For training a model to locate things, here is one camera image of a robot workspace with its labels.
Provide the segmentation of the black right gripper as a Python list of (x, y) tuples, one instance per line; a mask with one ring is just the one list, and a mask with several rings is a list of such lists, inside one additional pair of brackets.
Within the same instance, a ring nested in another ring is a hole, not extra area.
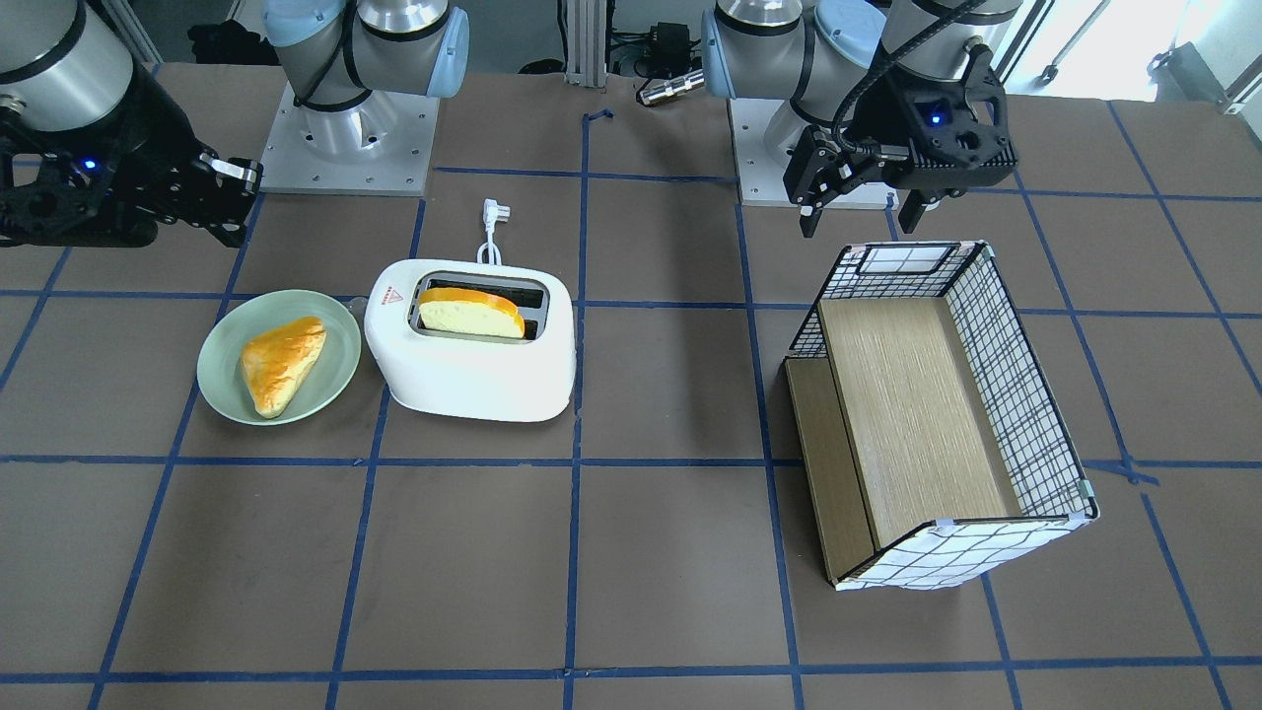
[(143, 248), (184, 221), (227, 248), (246, 240), (256, 159), (221, 158), (134, 66), (121, 103), (90, 126), (37, 131), (3, 107), (3, 246)]

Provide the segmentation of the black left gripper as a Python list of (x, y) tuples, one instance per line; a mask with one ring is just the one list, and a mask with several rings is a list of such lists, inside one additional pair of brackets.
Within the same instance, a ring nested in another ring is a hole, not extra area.
[(852, 153), (803, 129), (782, 175), (799, 208), (803, 238), (814, 238), (825, 206), (864, 183), (909, 189), (899, 211), (902, 235), (914, 235), (952, 190), (992, 187), (1018, 165), (1007, 125), (1007, 96), (989, 62), (989, 45), (965, 52), (960, 78), (936, 81), (892, 64), (857, 100), (844, 137), (870, 153)]

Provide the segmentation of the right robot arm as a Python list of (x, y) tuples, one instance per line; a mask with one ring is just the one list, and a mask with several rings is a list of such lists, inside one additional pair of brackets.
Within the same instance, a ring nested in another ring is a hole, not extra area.
[[(469, 19), (448, 1), (268, 1), (186, 33), (201, 63), (280, 66), (304, 139), (328, 161), (377, 156), (387, 95), (451, 98)], [(3, 246), (143, 248), (186, 222), (227, 248), (264, 183), (220, 156), (87, 1), (3, 4)]]

